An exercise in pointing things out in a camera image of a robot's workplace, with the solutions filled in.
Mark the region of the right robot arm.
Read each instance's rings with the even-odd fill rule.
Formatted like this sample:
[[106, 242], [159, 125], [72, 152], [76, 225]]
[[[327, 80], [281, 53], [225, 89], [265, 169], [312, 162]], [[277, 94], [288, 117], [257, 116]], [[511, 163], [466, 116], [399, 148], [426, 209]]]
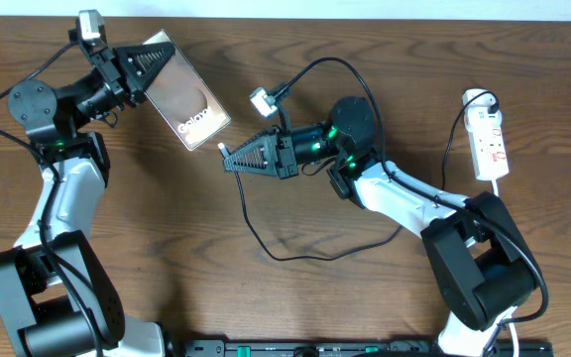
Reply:
[[538, 264], [501, 199], [439, 190], [384, 159], [375, 145], [374, 112], [364, 97], [347, 96], [326, 121], [258, 133], [235, 151], [219, 149], [225, 171], [287, 179], [327, 160], [337, 195], [385, 215], [421, 239], [450, 310], [436, 343], [448, 355], [486, 356], [502, 327], [534, 291], [548, 294]]

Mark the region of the Galaxy S25 Ultra smartphone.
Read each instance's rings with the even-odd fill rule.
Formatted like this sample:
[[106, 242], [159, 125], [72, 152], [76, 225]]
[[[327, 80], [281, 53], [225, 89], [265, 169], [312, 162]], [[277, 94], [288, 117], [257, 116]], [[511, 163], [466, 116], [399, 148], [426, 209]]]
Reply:
[[165, 30], [144, 41], [144, 45], [164, 43], [173, 45], [174, 55], [146, 94], [180, 141], [193, 151], [227, 127], [231, 117]]

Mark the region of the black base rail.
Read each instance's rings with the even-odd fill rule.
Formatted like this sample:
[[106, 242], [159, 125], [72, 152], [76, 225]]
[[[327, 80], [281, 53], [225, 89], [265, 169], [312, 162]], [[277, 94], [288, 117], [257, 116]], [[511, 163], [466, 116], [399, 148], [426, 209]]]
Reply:
[[214, 339], [185, 341], [177, 356], [186, 357], [349, 357], [445, 356], [426, 340], [366, 342], [226, 342]]

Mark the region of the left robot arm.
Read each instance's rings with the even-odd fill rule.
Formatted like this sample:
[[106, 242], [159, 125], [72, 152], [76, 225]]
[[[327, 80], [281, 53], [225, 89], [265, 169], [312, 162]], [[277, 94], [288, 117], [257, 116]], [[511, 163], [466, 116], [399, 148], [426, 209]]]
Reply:
[[69, 42], [91, 63], [89, 74], [55, 88], [31, 73], [2, 93], [43, 188], [26, 230], [0, 252], [0, 317], [18, 356], [173, 356], [160, 324], [125, 312], [88, 237], [111, 167], [89, 124], [115, 126], [121, 110], [143, 103], [175, 47], [113, 49], [102, 31], [73, 30]]

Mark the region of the white power strip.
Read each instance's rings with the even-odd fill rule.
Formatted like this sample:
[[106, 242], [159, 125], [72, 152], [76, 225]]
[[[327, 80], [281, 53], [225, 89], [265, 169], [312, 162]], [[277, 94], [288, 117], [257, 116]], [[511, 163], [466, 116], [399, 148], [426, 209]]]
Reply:
[[503, 115], [495, 94], [472, 88], [462, 96], [467, 130], [477, 180], [497, 180], [510, 172], [504, 136]]

